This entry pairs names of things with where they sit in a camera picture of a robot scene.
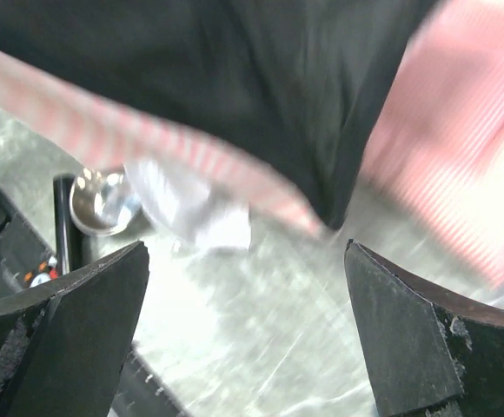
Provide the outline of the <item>pink striped pet tent fabric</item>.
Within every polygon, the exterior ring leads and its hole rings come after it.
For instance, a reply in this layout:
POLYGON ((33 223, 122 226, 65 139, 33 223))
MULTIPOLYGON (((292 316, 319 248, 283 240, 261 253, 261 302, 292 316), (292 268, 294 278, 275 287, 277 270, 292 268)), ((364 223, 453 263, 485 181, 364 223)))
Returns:
POLYGON ((0 107, 313 235, 363 177, 504 282, 504 1, 0 1, 0 107))

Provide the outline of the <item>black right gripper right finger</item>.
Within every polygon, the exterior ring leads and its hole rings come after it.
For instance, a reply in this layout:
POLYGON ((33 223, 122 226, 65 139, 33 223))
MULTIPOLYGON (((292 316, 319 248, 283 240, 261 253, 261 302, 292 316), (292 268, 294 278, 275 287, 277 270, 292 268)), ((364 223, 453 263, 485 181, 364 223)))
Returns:
POLYGON ((504 416, 504 310, 355 241, 348 292, 381 416, 504 416))

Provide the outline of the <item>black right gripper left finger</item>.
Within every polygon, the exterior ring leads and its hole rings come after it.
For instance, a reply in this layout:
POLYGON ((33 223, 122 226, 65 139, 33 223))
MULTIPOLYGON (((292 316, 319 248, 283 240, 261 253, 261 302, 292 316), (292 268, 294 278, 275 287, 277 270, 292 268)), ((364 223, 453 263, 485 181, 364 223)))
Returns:
POLYGON ((0 416, 105 416, 149 280, 142 242, 0 299, 0 416))

